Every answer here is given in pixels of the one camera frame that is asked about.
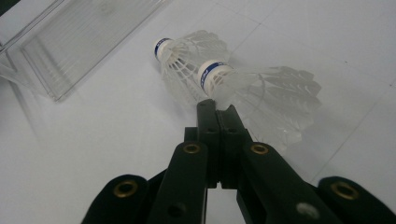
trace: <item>white table surface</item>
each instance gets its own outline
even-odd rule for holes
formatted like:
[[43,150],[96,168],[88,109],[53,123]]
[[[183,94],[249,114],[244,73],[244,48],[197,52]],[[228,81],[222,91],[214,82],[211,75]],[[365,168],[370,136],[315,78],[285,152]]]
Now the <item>white table surface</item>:
[[[395,1],[173,0],[61,102],[0,79],[0,223],[79,223],[112,178],[165,169],[195,111],[166,92],[153,41],[206,29],[230,64],[316,75],[322,107],[286,160],[314,185],[350,178],[396,212]],[[206,223],[244,223],[211,189]]]

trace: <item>shuttlecock tape label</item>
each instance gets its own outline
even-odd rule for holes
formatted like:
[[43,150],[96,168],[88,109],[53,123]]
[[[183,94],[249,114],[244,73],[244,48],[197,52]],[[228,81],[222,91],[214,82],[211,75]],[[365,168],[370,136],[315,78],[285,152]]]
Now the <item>shuttlecock tape label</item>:
[[201,87],[202,87],[202,89],[204,89],[205,80],[206,80],[207,75],[209,75],[209,73],[213,69],[215,69],[216,67],[221,66],[221,65],[228,65],[228,64],[227,63],[221,63],[221,62],[212,63],[205,69],[205,71],[201,75]]
[[157,56],[158,48],[159,48],[160,45],[161,45],[163,42],[165,42],[166,40],[170,40],[170,38],[161,39],[160,41],[158,41],[157,45],[155,46],[154,55],[155,55],[155,58],[156,58],[156,59],[158,59],[158,56]]

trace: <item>transparent plastic box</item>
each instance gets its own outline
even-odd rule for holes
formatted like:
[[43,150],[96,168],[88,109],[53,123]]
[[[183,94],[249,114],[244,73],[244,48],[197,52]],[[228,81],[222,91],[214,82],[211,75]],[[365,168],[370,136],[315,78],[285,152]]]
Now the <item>transparent plastic box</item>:
[[0,17],[0,76],[59,100],[165,0],[21,0]]

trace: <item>shuttlecock cork base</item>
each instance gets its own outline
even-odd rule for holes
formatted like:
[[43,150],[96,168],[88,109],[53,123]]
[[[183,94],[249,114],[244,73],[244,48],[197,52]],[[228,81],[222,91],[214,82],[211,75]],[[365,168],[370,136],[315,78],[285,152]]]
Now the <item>shuttlecock cork base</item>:
[[197,73],[197,81],[201,88],[209,96],[213,96],[214,85],[220,84],[223,75],[233,70],[227,63],[217,60],[210,60],[201,65]]
[[158,61],[161,61],[165,47],[172,42],[173,39],[170,38],[161,38],[154,42],[154,55]]

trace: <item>screw hole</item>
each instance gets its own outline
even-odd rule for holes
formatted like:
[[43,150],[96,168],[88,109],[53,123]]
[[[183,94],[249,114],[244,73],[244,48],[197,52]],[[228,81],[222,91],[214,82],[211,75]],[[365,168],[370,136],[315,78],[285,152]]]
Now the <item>screw hole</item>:
[[253,145],[250,150],[252,150],[256,154],[264,155],[267,154],[269,149],[263,145]]
[[113,190],[114,195],[118,198],[126,198],[137,191],[137,184],[134,180],[124,180],[120,182]]
[[228,132],[229,133],[237,133],[237,130],[236,129],[228,129]]
[[187,153],[194,154],[201,150],[201,148],[195,144],[189,144],[183,147],[183,150]]
[[346,182],[335,182],[331,184],[331,189],[335,194],[347,200],[356,200],[359,198],[358,191]]
[[184,203],[174,203],[168,207],[168,214],[171,217],[182,217],[187,211]]
[[206,130],[206,132],[207,133],[215,133],[217,130],[216,129],[213,129],[213,128],[208,128],[207,130]]
[[296,210],[306,219],[316,220],[320,218],[318,209],[310,203],[297,203]]

